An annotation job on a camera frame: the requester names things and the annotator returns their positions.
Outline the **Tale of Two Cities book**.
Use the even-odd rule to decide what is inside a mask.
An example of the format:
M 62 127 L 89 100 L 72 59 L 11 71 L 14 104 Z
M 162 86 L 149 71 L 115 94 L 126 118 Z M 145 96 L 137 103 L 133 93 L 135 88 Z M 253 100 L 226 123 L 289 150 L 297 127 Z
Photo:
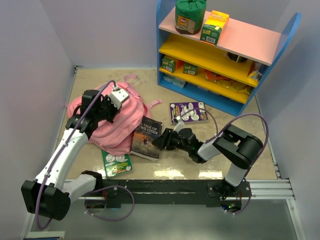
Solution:
M 160 150 L 152 144 L 162 133 L 162 123 L 144 116 L 133 132 L 130 153 L 150 161 L 160 159 Z

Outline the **pink student backpack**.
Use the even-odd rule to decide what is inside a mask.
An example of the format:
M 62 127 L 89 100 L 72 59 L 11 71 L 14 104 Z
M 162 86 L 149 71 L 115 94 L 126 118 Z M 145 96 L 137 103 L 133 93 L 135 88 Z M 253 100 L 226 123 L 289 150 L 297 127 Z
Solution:
M 145 104 L 139 93 L 127 82 L 128 79 L 136 79 L 136 74 L 129 74 L 124 77 L 123 82 L 118 82 L 117 86 L 125 90 L 129 98 L 115 116 L 114 123 L 102 120 L 98 123 L 98 128 L 93 132 L 88 142 L 96 145 L 98 148 L 113 154 L 128 154 L 131 149 L 133 132 L 142 122 L 143 117 L 150 117 L 150 109 L 162 100 L 157 99 Z

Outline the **purple comic book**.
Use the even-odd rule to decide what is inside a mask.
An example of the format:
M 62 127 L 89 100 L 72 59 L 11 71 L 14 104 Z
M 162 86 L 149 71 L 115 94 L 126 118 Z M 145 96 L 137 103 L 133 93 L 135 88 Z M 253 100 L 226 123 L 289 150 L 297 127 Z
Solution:
M 169 104 L 171 124 L 175 125 L 174 118 L 182 116 L 185 124 L 201 124 L 208 121 L 205 111 L 205 104 L 202 101 L 172 102 Z

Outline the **green coin book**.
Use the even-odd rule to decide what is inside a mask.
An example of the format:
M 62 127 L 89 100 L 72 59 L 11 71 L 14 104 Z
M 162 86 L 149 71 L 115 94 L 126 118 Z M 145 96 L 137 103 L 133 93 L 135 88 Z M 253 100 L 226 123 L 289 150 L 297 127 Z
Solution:
M 107 179 L 133 171 L 133 165 L 129 154 L 114 155 L 102 150 L 101 155 Z

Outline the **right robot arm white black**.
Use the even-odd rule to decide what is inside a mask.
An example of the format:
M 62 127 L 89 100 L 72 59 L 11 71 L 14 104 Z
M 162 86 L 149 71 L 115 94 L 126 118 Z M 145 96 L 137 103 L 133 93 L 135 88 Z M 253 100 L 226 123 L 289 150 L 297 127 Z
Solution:
M 230 124 L 209 142 L 199 141 L 191 128 L 166 128 L 152 141 L 152 145 L 160 150 L 185 151 L 197 164 L 204 164 L 218 155 L 226 157 L 231 162 L 228 173 L 221 183 L 212 187 L 225 199 L 236 196 L 241 190 L 240 184 L 263 150 L 264 144 L 258 137 Z

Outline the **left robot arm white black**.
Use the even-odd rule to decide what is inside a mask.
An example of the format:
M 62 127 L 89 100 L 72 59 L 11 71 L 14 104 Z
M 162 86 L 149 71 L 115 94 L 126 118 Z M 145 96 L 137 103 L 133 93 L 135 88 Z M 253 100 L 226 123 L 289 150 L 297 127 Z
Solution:
M 60 221 L 75 200 L 87 193 L 99 196 L 103 192 L 102 175 L 94 171 L 85 170 L 69 183 L 65 180 L 99 122 L 112 123 L 128 98 L 129 94 L 120 88 L 106 95 L 95 89 L 82 94 L 80 105 L 67 120 L 62 139 L 50 160 L 34 180 L 25 180 L 21 186 L 29 213 Z

